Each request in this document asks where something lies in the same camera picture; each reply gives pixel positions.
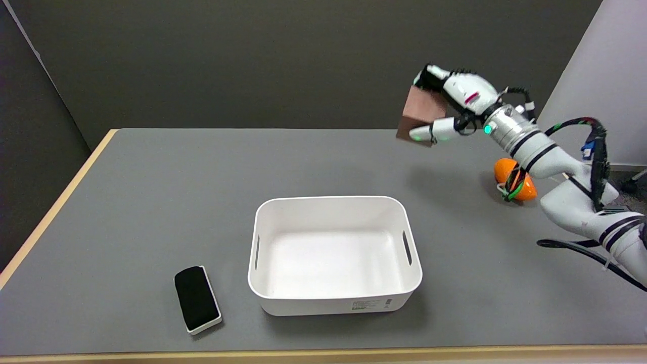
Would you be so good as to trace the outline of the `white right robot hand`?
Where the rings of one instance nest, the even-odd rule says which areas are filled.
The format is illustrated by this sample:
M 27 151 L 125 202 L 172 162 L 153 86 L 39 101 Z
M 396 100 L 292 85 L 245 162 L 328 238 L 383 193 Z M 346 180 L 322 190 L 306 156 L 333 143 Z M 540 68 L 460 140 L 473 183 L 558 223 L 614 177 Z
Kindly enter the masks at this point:
M 485 78 L 465 70 L 447 71 L 427 64 L 409 89 L 398 137 L 426 146 L 467 136 L 499 108 L 500 94 Z

